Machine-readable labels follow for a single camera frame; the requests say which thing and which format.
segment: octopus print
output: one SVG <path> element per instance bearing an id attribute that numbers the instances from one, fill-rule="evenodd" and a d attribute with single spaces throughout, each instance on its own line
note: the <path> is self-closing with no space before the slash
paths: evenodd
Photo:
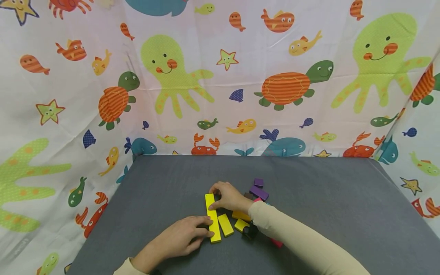
<path id="1" fill-rule="evenodd" d="M 146 69 L 161 83 L 162 90 L 156 100 L 156 113 L 162 114 L 168 97 L 171 98 L 172 108 L 178 118 L 182 118 L 177 95 L 197 112 L 200 107 L 190 95 L 193 90 L 213 103 L 214 98 L 198 83 L 202 78 L 212 78 L 214 74 L 208 70 L 197 70 L 187 73 L 183 53 L 179 44 L 169 36 L 155 35 L 142 45 L 140 50 L 142 62 Z"/>
<path id="2" fill-rule="evenodd" d="M 331 103 L 338 108 L 354 91 L 360 89 L 354 112 L 360 113 L 372 85 L 376 86 L 379 105 L 388 105 L 388 86 L 395 80 L 405 95 L 412 92 L 408 71 L 425 68 L 428 56 L 404 60 L 417 34 L 415 19 L 406 13 L 384 15 L 368 24 L 357 37 L 353 57 L 359 67 L 357 78 L 346 86 Z"/>

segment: fish print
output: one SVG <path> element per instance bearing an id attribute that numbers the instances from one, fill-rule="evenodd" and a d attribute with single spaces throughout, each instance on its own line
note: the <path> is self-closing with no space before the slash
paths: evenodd
<path id="1" fill-rule="evenodd" d="M 31 73 L 44 73 L 45 75 L 49 75 L 49 71 L 51 70 L 49 68 L 44 68 L 33 55 L 23 55 L 20 58 L 20 65 L 23 69 Z"/>
<path id="2" fill-rule="evenodd" d="M 402 132 L 402 134 L 403 134 L 403 136 L 415 137 L 417 135 L 417 129 L 414 127 L 411 127 L 408 129 L 408 131 Z"/>
<path id="3" fill-rule="evenodd" d="M 143 122 L 142 122 L 142 125 L 143 125 L 143 127 L 142 127 L 143 130 L 147 129 L 147 128 L 150 126 L 150 125 L 148 124 L 148 122 L 146 122 L 146 121 L 143 121 Z"/>
<path id="4" fill-rule="evenodd" d="M 317 141 L 322 141 L 322 142 L 330 142 L 333 141 L 337 138 L 337 135 L 335 133 L 329 133 L 329 132 L 325 132 L 322 135 L 318 135 L 316 132 L 313 135 L 313 137 L 317 140 Z"/>
<path id="5" fill-rule="evenodd" d="M 214 118 L 212 122 L 209 122 L 208 120 L 200 120 L 199 122 L 197 122 L 197 126 L 202 130 L 207 130 L 214 127 L 217 123 L 219 122 L 216 118 Z"/>
<path id="6" fill-rule="evenodd" d="M 194 13 L 200 13 L 201 15 L 208 15 L 213 13 L 216 10 L 216 7 L 211 4 L 204 4 L 203 6 L 201 6 L 200 8 L 195 7 Z"/>
<path id="7" fill-rule="evenodd" d="M 279 11 L 274 18 L 270 18 L 266 9 L 263 9 L 261 19 L 264 20 L 266 27 L 274 33 L 283 33 L 290 29 L 295 21 L 295 16 L 290 12 Z"/>
<path id="8" fill-rule="evenodd" d="M 83 136 L 83 145 L 87 149 L 90 145 L 96 143 L 96 138 L 92 135 L 90 130 L 87 130 Z"/>
<path id="9" fill-rule="evenodd" d="M 67 40 L 67 49 L 64 49 L 58 43 L 55 43 L 55 45 L 58 47 L 56 52 L 62 54 L 67 60 L 78 61 L 87 56 L 81 40 Z"/>
<path id="10" fill-rule="evenodd" d="M 70 207 L 75 207 L 82 201 L 82 195 L 84 192 L 85 180 L 83 176 L 80 178 L 80 185 L 78 188 L 70 190 L 69 200 L 67 201 Z"/>
<path id="11" fill-rule="evenodd" d="M 37 269 L 37 275 L 50 275 L 59 261 L 58 253 L 50 253 L 43 265 Z"/>
<path id="12" fill-rule="evenodd" d="M 110 172 L 111 169 L 117 164 L 117 159 L 119 158 L 119 150 L 117 147 L 112 147 L 109 152 L 109 156 L 106 158 L 107 165 L 109 168 L 107 168 L 106 171 L 98 173 L 98 175 L 103 176 Z"/>
<path id="13" fill-rule="evenodd" d="M 432 164 L 431 161 L 418 160 L 414 151 L 410 153 L 410 156 L 411 156 L 411 161 L 414 163 L 414 165 L 417 168 L 419 168 L 420 171 L 424 172 L 426 175 L 430 175 L 430 176 L 440 175 L 440 169 L 434 164 Z"/>
<path id="14" fill-rule="evenodd" d="M 242 17 L 236 11 L 229 15 L 229 24 L 234 28 L 238 29 L 241 33 L 246 29 L 242 26 Z"/>
<path id="15" fill-rule="evenodd" d="M 289 54 L 293 56 L 298 56 L 306 51 L 310 50 L 318 41 L 318 39 L 321 39 L 321 31 L 318 31 L 318 34 L 315 36 L 315 38 L 312 41 L 308 41 L 307 37 L 303 36 L 300 40 L 295 40 L 292 42 L 289 46 Z"/>
<path id="16" fill-rule="evenodd" d="M 391 122 L 393 122 L 398 116 L 399 113 L 397 113 L 393 118 L 390 118 L 389 116 L 375 117 L 370 121 L 370 124 L 371 126 L 374 127 L 382 127 L 382 126 L 390 125 Z"/>
<path id="17" fill-rule="evenodd" d="M 362 5 L 362 0 L 355 0 L 350 7 L 350 15 L 355 17 L 357 21 L 364 17 L 360 14 L 362 11 Z"/>
<path id="18" fill-rule="evenodd" d="M 420 198 L 416 199 L 411 204 L 414 206 L 414 208 L 417 210 L 417 212 L 424 218 L 432 219 L 437 216 L 440 216 L 440 206 L 435 206 L 432 198 L 428 198 L 425 202 L 426 209 L 428 210 L 428 212 L 431 215 L 426 215 L 423 212 L 423 208 L 420 205 Z"/>
<path id="19" fill-rule="evenodd" d="M 231 96 L 229 97 L 230 100 L 242 102 L 243 101 L 243 89 L 235 90 Z"/>
<path id="20" fill-rule="evenodd" d="M 270 141 L 276 141 L 276 138 L 278 137 L 279 130 L 275 129 L 272 132 L 269 130 L 264 129 L 263 130 L 264 135 L 260 135 L 261 139 L 268 139 Z"/>
<path id="21" fill-rule="evenodd" d="M 255 129 L 257 126 L 257 122 L 254 119 L 246 119 L 245 121 L 239 121 L 237 128 L 231 129 L 229 127 L 226 127 L 227 132 L 231 132 L 234 134 L 244 134 L 247 132 L 250 132 Z"/>
<path id="22" fill-rule="evenodd" d="M 133 41 L 135 39 L 134 36 L 131 36 L 130 31 L 128 30 L 128 26 L 125 23 L 121 23 L 121 31 L 122 33 Z"/>
<path id="23" fill-rule="evenodd" d="M 175 136 L 161 137 L 160 135 L 158 135 L 158 139 L 160 139 L 161 141 L 167 144 L 175 144 L 177 142 L 177 138 Z"/>
<path id="24" fill-rule="evenodd" d="M 306 126 L 310 126 L 313 124 L 313 118 L 308 117 L 304 120 L 304 123 L 300 126 L 301 129 L 304 129 Z"/>
<path id="25" fill-rule="evenodd" d="M 95 60 L 93 60 L 92 62 L 92 68 L 96 75 L 101 75 L 107 69 L 111 55 L 112 53 L 106 49 L 106 57 L 104 58 L 104 60 L 95 56 Z"/>

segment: wooden block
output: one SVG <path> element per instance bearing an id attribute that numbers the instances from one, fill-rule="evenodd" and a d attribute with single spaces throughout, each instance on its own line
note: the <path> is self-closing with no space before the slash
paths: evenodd
<path id="1" fill-rule="evenodd" d="M 219 221 L 217 218 L 217 211 L 208 210 L 208 207 L 215 202 L 214 194 L 206 194 L 205 202 L 206 202 L 206 214 L 213 220 L 213 224 L 209 226 L 209 231 L 214 232 L 214 236 L 211 237 L 211 243 L 221 242 L 221 234 L 220 234 Z"/>
<path id="2" fill-rule="evenodd" d="M 223 231 L 223 235 L 225 237 L 230 236 L 234 233 L 234 229 L 232 228 L 231 223 L 226 214 L 218 216 L 218 220 L 221 226 L 221 230 Z"/>
<path id="3" fill-rule="evenodd" d="M 232 212 L 232 217 L 234 219 L 242 219 L 242 220 L 245 220 L 247 222 L 250 222 L 250 217 L 248 215 L 246 215 L 245 213 L 240 212 L 240 211 L 233 211 Z"/>
<path id="4" fill-rule="evenodd" d="M 243 228 L 245 228 L 246 226 L 249 226 L 249 224 L 242 219 L 238 219 L 234 225 L 235 229 L 240 231 L 240 233 L 243 233 Z"/>

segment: green fish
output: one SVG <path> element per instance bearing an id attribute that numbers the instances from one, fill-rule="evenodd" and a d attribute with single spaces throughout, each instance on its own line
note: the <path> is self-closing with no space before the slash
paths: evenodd
<path id="1" fill-rule="evenodd" d="M 393 118 L 389 118 L 389 116 L 375 117 L 370 121 L 370 124 L 373 125 L 374 127 L 382 127 L 391 124 L 391 122 L 393 122 L 398 115 L 399 113 L 397 113 L 397 115 L 395 115 Z"/>
<path id="2" fill-rule="evenodd" d="M 438 167 L 432 164 L 430 161 L 418 160 L 415 156 L 414 151 L 410 153 L 410 156 L 414 165 L 417 166 L 417 168 L 419 168 L 425 174 L 428 174 L 430 176 L 440 175 L 440 169 L 438 169 Z"/>
<path id="3" fill-rule="evenodd" d="M 68 204 L 70 207 L 75 207 L 78 204 L 80 204 L 81 200 L 82 200 L 82 194 L 84 192 L 84 186 L 85 186 L 85 180 L 87 178 L 84 178 L 83 176 L 80 179 L 80 185 L 78 186 L 78 188 L 74 188 L 72 190 L 70 190 L 70 195 L 69 195 L 69 200 L 68 200 Z"/>
<path id="4" fill-rule="evenodd" d="M 207 130 L 211 127 L 214 127 L 217 123 L 219 123 L 219 122 L 217 121 L 216 118 L 214 118 L 213 122 L 209 122 L 208 120 L 205 119 L 205 120 L 200 120 L 199 122 L 197 122 L 197 126 L 202 130 Z"/>
<path id="5" fill-rule="evenodd" d="M 211 3 L 207 3 L 204 4 L 203 6 L 201 6 L 200 8 L 195 7 L 194 12 L 195 13 L 200 13 L 201 15 L 208 15 L 210 13 L 213 13 L 215 11 L 216 7 L 211 4 Z"/>
<path id="6" fill-rule="evenodd" d="M 57 253 L 50 253 L 44 260 L 43 265 L 37 269 L 37 275 L 49 275 L 58 263 L 59 256 Z"/>

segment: cartoon face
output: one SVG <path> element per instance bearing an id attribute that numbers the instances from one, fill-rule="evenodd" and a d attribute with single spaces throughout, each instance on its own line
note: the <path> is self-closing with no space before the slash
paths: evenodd
<path id="1" fill-rule="evenodd" d="M 333 62 L 322 60 L 312 65 L 306 75 L 310 78 L 310 83 L 317 83 L 329 80 L 332 73 Z"/>
<path id="2" fill-rule="evenodd" d="M 129 92 L 139 88 L 140 81 L 135 73 L 128 71 L 121 74 L 121 76 L 119 77 L 118 86 L 124 88 Z"/>

